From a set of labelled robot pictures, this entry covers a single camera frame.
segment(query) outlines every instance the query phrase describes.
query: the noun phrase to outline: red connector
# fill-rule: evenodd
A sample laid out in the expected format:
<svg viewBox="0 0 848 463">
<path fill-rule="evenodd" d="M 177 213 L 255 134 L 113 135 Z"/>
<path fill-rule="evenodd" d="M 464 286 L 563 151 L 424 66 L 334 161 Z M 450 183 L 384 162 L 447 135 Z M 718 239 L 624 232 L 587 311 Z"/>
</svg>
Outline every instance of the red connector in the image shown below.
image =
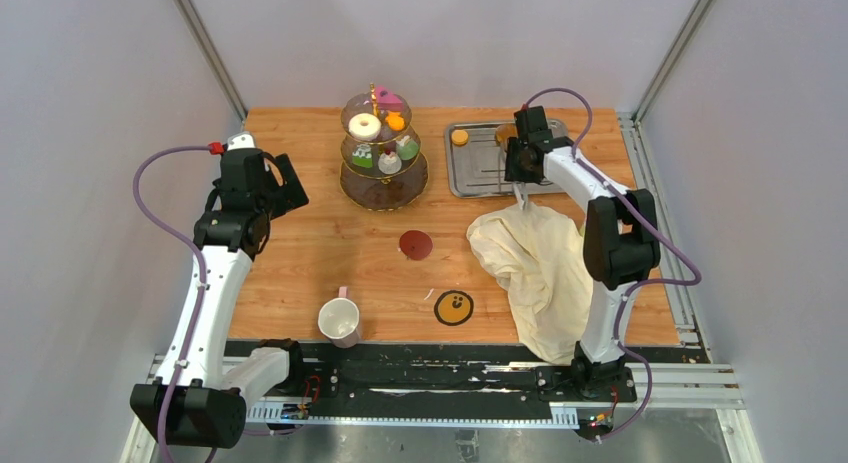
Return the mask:
<svg viewBox="0 0 848 463">
<path fill-rule="evenodd" d="M 224 145 L 222 145 L 220 141 L 213 141 L 212 143 L 209 143 L 208 146 L 209 153 L 213 155 L 221 155 L 225 151 Z"/>
</svg>

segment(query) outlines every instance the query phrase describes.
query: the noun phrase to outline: wooden table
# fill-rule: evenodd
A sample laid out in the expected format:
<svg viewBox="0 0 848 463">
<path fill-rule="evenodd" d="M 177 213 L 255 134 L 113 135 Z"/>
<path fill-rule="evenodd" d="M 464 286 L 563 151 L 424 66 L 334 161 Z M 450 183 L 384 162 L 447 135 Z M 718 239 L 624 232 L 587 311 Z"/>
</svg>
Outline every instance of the wooden table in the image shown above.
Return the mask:
<svg viewBox="0 0 848 463">
<path fill-rule="evenodd" d="M 344 132 L 335 108 L 255 108 L 246 129 L 272 153 L 288 153 L 309 205 L 272 224 L 271 240 L 256 258 L 242 287 L 230 327 L 232 338 L 322 339 L 321 305 L 350 287 L 360 307 L 368 340 L 427 342 L 517 342 L 506 292 L 471 253 L 465 232 L 480 215 L 513 205 L 513 197 L 460 199 L 448 188 L 443 132 L 460 121 L 505 120 L 512 109 L 418 108 L 412 124 L 429 162 L 426 190 L 411 205 L 394 212 L 359 208 L 339 187 L 339 145 Z M 586 123 L 578 110 L 548 109 L 577 136 Z M 581 149 L 610 177 L 633 186 L 633 175 L 612 110 L 597 110 Z M 563 194 L 534 195 L 581 222 L 583 213 Z M 419 229 L 434 241 L 423 261 L 398 252 L 398 238 Z M 430 289 L 433 294 L 425 299 Z M 433 314 L 437 297 L 450 289 L 474 299 L 474 315 L 460 326 L 445 326 Z M 678 344 L 663 288 L 649 287 L 636 301 L 628 342 Z"/>
</svg>

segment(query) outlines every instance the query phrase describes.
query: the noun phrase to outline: white wall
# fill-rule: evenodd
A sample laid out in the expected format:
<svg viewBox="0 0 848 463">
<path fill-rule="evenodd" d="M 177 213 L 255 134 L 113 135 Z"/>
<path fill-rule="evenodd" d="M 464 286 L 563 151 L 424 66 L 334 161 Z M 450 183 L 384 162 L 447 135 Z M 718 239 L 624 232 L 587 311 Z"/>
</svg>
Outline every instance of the white wall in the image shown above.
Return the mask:
<svg viewBox="0 0 848 463">
<path fill-rule="evenodd" d="M 550 86 L 632 110 L 695 0 L 194 0 L 248 106 L 518 106 Z M 561 106 L 579 106 L 567 98 Z"/>
<path fill-rule="evenodd" d="M 765 461 L 845 461 L 848 0 L 717 0 L 645 129 Z"/>
<path fill-rule="evenodd" d="M 0 0 L 0 48 L 0 459 L 112 462 L 190 269 L 133 172 L 236 121 L 171 0 Z M 174 157 L 142 192 L 190 231 L 214 172 Z"/>
</svg>

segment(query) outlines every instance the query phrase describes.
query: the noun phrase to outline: metal pole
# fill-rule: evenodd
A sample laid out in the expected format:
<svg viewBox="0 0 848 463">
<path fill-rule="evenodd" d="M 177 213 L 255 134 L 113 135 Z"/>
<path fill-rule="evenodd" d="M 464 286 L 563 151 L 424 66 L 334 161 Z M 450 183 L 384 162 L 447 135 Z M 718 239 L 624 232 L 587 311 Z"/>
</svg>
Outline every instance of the metal pole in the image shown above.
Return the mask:
<svg viewBox="0 0 848 463">
<path fill-rule="evenodd" d="M 644 119 L 645 115 L 648 113 L 648 110 L 651 109 L 651 105 L 653 105 L 654 100 L 656 100 L 660 89 L 665 84 L 675 65 L 677 65 L 680 55 L 683 54 L 683 51 L 692 39 L 692 35 L 695 34 L 695 31 L 700 26 L 701 21 L 704 19 L 704 15 L 706 15 L 713 1 L 714 0 L 695 1 L 695 6 L 692 8 L 692 11 L 686 18 L 683 26 L 680 28 L 680 32 L 674 39 L 674 43 L 671 44 L 671 48 L 669 48 L 668 53 L 665 55 L 665 59 L 663 59 L 663 62 L 660 64 L 657 73 L 654 75 L 654 79 L 651 80 L 651 84 L 648 85 L 648 89 L 645 91 L 645 94 L 639 101 L 639 105 L 636 107 L 636 111 L 633 113 L 632 120 L 636 124 L 641 123 L 642 119 Z"/>
<path fill-rule="evenodd" d="M 176 3 L 177 9 L 180 10 L 183 18 L 185 18 L 186 25 L 191 30 L 191 34 L 194 36 L 195 41 L 197 41 L 200 51 L 203 52 L 206 62 L 209 63 L 212 73 L 215 74 L 215 78 L 221 85 L 221 89 L 224 90 L 224 95 L 230 102 L 230 106 L 233 107 L 236 116 L 244 122 L 247 118 L 247 106 L 245 106 L 244 101 L 241 99 L 241 95 L 239 95 L 236 85 L 233 83 L 232 78 L 230 78 L 226 67 L 224 67 L 224 62 L 221 61 L 218 50 L 215 49 L 215 45 L 212 43 L 206 27 L 203 26 L 203 21 L 200 19 L 194 3 L 191 0 L 174 0 L 174 3 Z"/>
</svg>

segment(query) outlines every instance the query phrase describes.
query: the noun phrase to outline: white mug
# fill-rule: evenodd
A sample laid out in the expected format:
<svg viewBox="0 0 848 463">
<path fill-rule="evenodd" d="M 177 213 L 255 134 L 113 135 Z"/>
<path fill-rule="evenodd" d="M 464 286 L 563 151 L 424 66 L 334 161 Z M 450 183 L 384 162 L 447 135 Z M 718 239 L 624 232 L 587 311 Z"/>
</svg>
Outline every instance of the white mug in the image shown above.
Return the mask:
<svg viewBox="0 0 848 463">
<path fill-rule="evenodd" d="M 359 308 L 347 297 L 347 287 L 339 288 L 339 297 L 324 303 L 318 313 L 318 329 L 339 348 L 350 348 L 362 339 Z"/>
</svg>

